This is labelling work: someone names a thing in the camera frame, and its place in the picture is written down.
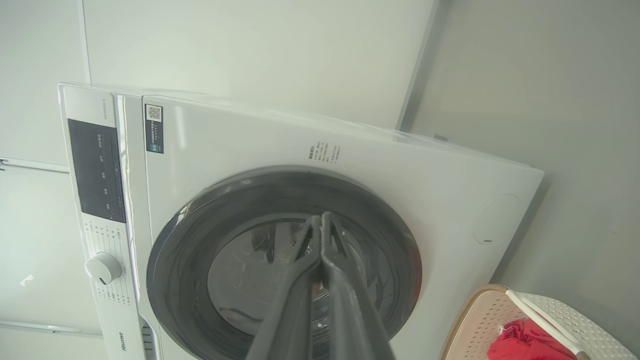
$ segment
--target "washing machine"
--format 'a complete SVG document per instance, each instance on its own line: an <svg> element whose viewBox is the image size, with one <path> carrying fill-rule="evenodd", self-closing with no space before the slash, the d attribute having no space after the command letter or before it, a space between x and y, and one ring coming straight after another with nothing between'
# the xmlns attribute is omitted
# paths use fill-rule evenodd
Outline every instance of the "washing machine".
<svg viewBox="0 0 640 360"><path fill-rule="evenodd" d="M61 84L112 360L244 359L301 225L334 212L398 360L436 359L543 177L447 142L204 94ZM313 358L328 356L324 284Z"/></svg>

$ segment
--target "white wall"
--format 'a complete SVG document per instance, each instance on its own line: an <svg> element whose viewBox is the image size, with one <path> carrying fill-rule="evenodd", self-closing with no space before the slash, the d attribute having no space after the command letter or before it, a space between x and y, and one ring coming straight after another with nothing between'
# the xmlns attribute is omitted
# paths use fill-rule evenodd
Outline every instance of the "white wall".
<svg viewBox="0 0 640 360"><path fill-rule="evenodd" d="M640 354L640 2L450 6L413 131L543 169L494 279Z"/></svg>

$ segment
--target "red clothing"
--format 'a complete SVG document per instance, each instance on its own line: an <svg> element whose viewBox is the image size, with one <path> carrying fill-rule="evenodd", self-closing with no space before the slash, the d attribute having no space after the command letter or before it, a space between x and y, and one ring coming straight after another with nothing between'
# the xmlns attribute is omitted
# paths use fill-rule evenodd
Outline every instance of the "red clothing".
<svg viewBox="0 0 640 360"><path fill-rule="evenodd" d="M489 360L575 360L575 355L531 319L507 323L486 355Z"/></svg>

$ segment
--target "sticker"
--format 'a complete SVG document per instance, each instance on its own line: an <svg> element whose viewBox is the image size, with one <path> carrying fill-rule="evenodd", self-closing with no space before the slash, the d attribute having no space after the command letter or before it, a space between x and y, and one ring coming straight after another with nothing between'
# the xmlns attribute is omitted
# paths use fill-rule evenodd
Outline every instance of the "sticker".
<svg viewBox="0 0 640 360"><path fill-rule="evenodd" d="M164 154L163 116L162 106L145 104L147 151Z"/></svg>
<svg viewBox="0 0 640 360"><path fill-rule="evenodd" d="M340 158L340 148L340 145L332 145L328 142L317 142L311 145L309 149L309 160L336 164Z"/></svg>

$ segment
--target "white laundry basket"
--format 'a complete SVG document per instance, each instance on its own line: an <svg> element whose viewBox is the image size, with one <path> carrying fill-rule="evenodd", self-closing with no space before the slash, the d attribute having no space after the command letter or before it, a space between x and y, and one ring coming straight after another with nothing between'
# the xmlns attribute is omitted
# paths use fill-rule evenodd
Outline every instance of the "white laundry basket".
<svg viewBox="0 0 640 360"><path fill-rule="evenodd" d="M486 285L469 299L451 327L440 360L487 360L500 328L531 318L578 360L637 360L618 340L563 302Z"/></svg>

